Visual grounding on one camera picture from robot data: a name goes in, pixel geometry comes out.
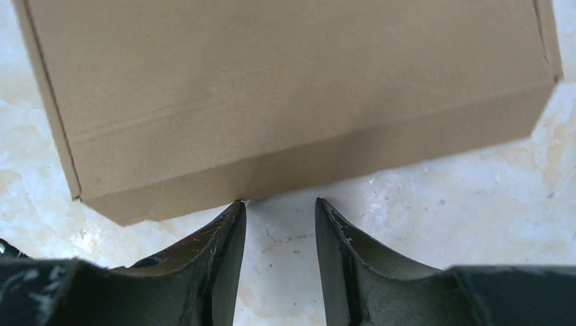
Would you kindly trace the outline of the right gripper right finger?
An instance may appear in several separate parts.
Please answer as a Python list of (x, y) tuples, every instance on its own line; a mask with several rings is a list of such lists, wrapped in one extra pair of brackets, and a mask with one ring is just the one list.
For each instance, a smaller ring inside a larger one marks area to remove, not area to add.
[(328, 325), (458, 325), (458, 284), (383, 245), (324, 198), (314, 208)]

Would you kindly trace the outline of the brown cardboard paper box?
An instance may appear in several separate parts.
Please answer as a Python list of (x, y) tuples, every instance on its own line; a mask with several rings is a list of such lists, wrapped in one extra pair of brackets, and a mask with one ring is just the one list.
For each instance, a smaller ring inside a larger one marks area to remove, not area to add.
[(528, 137), (551, 1), (15, 1), (69, 190), (164, 220)]

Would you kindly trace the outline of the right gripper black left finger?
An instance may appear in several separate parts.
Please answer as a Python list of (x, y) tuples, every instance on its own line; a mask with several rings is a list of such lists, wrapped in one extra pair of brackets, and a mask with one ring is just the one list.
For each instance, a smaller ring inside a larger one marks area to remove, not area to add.
[(113, 325), (232, 325), (247, 228), (236, 201), (214, 220), (130, 267)]

